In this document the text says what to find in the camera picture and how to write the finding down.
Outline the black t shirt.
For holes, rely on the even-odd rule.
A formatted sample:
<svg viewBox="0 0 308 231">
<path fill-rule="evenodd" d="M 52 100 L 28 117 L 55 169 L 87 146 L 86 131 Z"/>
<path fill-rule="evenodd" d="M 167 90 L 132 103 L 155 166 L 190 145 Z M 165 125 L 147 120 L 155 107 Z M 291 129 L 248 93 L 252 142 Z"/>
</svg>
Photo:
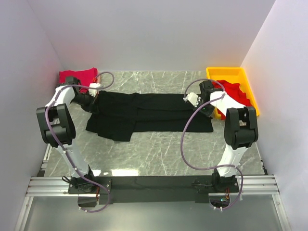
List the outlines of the black t shirt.
<svg viewBox="0 0 308 231">
<path fill-rule="evenodd" d="M 97 106 L 86 131 L 119 142 L 129 142 L 135 132 L 181 132 L 194 112 L 181 94 L 101 91 Z"/>
</svg>

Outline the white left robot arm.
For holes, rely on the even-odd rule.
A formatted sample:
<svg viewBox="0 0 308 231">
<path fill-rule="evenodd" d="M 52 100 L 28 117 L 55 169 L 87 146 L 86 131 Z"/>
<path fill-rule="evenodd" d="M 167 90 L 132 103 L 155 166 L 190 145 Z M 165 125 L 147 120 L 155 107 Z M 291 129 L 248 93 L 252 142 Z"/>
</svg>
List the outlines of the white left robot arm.
<svg viewBox="0 0 308 231">
<path fill-rule="evenodd" d="M 71 178 L 62 177 L 62 180 L 79 192 L 93 193 L 97 189 L 94 174 L 77 148 L 76 129 L 68 106 L 74 102 L 89 112 L 98 109 L 96 97 L 80 90 L 81 81 L 73 76 L 67 77 L 56 88 L 51 101 L 36 110 L 36 115 L 43 141 L 55 148 L 69 167 Z"/>
</svg>

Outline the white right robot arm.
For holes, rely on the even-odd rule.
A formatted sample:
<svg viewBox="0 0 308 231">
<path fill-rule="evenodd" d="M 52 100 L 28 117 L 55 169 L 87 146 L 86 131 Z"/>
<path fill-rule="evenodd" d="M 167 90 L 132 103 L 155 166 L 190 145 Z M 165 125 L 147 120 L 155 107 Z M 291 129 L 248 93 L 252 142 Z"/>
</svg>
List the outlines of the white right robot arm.
<svg viewBox="0 0 308 231">
<path fill-rule="evenodd" d="M 239 165 L 243 154 L 258 139 L 257 113 L 253 106 L 245 106 L 229 96 L 222 88 L 214 88 L 211 81 L 205 80 L 199 84 L 200 92 L 198 105 L 218 99 L 201 109 L 201 112 L 210 116 L 215 108 L 225 116 L 224 139 L 226 147 L 212 174 L 211 186 L 213 190 L 222 192 L 233 186 L 236 166 Z"/>
</svg>

